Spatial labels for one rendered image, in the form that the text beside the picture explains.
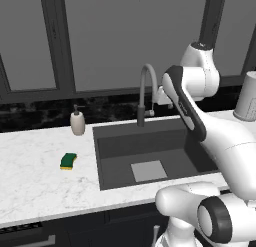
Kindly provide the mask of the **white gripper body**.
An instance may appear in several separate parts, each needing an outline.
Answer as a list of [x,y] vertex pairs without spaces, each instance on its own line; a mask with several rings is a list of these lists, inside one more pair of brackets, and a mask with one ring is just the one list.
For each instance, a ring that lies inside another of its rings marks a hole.
[[168,108],[173,107],[172,100],[164,92],[163,87],[160,86],[155,94],[155,103],[159,106],[166,105]]

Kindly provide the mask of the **grey curved sink tap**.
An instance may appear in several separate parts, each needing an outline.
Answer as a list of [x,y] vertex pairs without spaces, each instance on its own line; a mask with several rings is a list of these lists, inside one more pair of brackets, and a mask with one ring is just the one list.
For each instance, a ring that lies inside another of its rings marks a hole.
[[[152,83],[152,101],[151,101],[151,109],[145,110],[145,82],[146,75],[149,75]],[[145,64],[141,70],[141,78],[140,78],[140,93],[139,93],[139,104],[137,107],[137,126],[143,127],[145,118],[147,116],[153,117],[154,113],[154,104],[156,103],[158,85],[157,85],[157,77],[154,68],[150,64]]]

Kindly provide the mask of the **dark grey sink basin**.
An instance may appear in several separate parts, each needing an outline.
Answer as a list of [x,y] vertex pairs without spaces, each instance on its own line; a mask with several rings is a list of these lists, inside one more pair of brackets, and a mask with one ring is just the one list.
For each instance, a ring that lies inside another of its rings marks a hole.
[[181,119],[98,126],[93,137],[102,190],[218,171]]

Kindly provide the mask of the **green and yellow sponge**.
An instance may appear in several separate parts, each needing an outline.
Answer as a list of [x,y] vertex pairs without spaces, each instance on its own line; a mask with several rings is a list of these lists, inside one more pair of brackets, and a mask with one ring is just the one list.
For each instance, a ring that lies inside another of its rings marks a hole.
[[76,158],[76,153],[66,153],[61,159],[60,168],[64,170],[71,170]]

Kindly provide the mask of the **dark framed window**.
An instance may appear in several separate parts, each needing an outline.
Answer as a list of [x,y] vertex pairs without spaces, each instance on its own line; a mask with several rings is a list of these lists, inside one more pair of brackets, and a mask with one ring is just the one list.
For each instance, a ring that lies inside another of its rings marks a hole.
[[256,0],[0,0],[0,104],[136,93],[194,41],[236,86],[255,26]]

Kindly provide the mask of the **grey textured cylinder container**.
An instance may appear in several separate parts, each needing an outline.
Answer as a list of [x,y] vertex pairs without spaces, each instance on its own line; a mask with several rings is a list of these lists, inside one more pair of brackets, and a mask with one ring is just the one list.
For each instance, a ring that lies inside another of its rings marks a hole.
[[246,73],[233,115],[241,121],[256,121],[256,71]]

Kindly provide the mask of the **beige soap dispenser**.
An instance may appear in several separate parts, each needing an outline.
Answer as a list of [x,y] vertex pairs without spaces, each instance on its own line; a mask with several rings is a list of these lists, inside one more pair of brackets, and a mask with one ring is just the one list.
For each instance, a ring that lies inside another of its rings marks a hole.
[[80,106],[74,104],[74,111],[70,115],[71,130],[74,135],[81,136],[85,133],[85,118],[80,111]]

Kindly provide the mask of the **dark cabinet door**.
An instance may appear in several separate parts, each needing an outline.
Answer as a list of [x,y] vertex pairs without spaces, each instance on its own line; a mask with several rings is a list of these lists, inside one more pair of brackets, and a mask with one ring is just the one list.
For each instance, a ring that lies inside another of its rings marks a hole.
[[61,218],[58,225],[68,234],[71,247],[91,247],[90,233],[104,225],[104,213]]
[[160,226],[160,235],[167,223],[154,203],[109,210],[105,213],[107,247],[151,247],[154,226]]

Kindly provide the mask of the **black appliance with vent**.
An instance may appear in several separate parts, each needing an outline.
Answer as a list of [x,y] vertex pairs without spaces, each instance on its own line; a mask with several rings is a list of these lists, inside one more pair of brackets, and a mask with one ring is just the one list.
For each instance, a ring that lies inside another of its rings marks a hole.
[[0,247],[50,247],[56,235],[47,233],[41,222],[0,229]]

